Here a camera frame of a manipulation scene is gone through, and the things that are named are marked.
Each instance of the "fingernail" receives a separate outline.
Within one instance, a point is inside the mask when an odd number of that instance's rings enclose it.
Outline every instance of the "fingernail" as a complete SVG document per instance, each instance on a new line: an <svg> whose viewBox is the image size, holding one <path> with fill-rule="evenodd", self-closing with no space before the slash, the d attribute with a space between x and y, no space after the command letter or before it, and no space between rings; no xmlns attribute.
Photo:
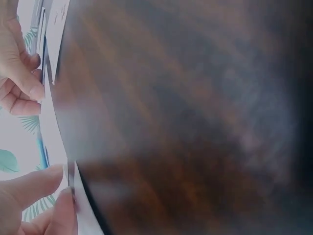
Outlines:
<svg viewBox="0 0 313 235"><path fill-rule="evenodd" d="M45 97L45 90L42 85L35 86L30 91L30 98L37 101L42 101Z"/></svg>
<svg viewBox="0 0 313 235"><path fill-rule="evenodd" d="M46 172L52 177L63 176L63 166L60 164L50 166Z"/></svg>
<svg viewBox="0 0 313 235"><path fill-rule="evenodd" d="M60 192L60 195L63 195L63 194L72 194L72 188L71 187L67 187L65 189L63 189L61 192Z"/></svg>

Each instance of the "human hand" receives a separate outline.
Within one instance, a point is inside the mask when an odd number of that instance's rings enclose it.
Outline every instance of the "human hand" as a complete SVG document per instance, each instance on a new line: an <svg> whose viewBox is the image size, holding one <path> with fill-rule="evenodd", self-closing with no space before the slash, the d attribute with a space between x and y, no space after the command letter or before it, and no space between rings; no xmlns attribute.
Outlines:
<svg viewBox="0 0 313 235"><path fill-rule="evenodd" d="M13 115L37 115L44 87L39 55L30 56L17 20L18 0L0 0L0 105Z"/></svg>
<svg viewBox="0 0 313 235"><path fill-rule="evenodd" d="M0 234L77 234L70 189L61 192L54 208L40 214L30 223L21 222L22 211L39 199L52 194L58 188L62 175L62 166L56 165L14 180L0 182Z"/></svg>

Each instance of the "wood grain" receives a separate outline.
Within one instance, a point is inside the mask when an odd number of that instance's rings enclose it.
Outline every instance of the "wood grain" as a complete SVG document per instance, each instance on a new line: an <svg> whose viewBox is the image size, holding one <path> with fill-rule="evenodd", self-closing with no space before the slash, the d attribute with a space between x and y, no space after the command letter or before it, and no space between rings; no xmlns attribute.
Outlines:
<svg viewBox="0 0 313 235"><path fill-rule="evenodd" d="M71 0L53 101L112 234L313 231L312 8Z"/></svg>

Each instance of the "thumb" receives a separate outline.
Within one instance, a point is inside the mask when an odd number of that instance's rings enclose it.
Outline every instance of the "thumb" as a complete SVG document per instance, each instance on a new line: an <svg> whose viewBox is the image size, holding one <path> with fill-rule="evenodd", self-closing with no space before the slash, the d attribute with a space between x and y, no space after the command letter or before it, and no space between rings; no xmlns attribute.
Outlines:
<svg viewBox="0 0 313 235"><path fill-rule="evenodd" d="M62 176L63 167L55 165L6 181L3 190L15 200L23 211L39 199L54 193L61 183Z"/></svg>
<svg viewBox="0 0 313 235"><path fill-rule="evenodd" d="M77 234L77 220L71 188L63 190L58 197L51 222L45 235Z"/></svg>
<svg viewBox="0 0 313 235"><path fill-rule="evenodd" d="M6 66L6 74L31 99L40 101L44 98L43 85L36 79L35 75L27 70L19 57L11 60Z"/></svg>

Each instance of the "white paper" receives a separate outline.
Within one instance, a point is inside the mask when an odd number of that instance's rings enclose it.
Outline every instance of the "white paper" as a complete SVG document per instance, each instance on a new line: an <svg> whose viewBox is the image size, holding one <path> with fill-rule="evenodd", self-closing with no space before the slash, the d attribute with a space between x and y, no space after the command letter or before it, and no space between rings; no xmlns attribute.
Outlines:
<svg viewBox="0 0 313 235"><path fill-rule="evenodd" d="M67 18L67 11L70 0L54 0L52 2L48 26L47 26L47 46L52 71L52 83L55 82L57 65L59 60L62 36Z"/></svg>
<svg viewBox="0 0 313 235"><path fill-rule="evenodd" d="M42 31L43 31L43 21L44 21L44 13L45 9L41 9L41 14L40 14L40 19L39 19L39 26L38 26L38 33L37 33L37 46L36 46L36 52L39 53L39 46L41 43L41 36L42 36Z"/></svg>
<svg viewBox="0 0 313 235"><path fill-rule="evenodd" d="M85 193L83 182L80 177L76 162L74 169L74 193L78 235L104 235Z"/></svg>
<svg viewBox="0 0 313 235"><path fill-rule="evenodd" d="M67 164L67 155L54 112L47 68L44 72L44 85L45 99L42 101L39 119L43 142L48 151L49 163L50 165Z"/></svg>

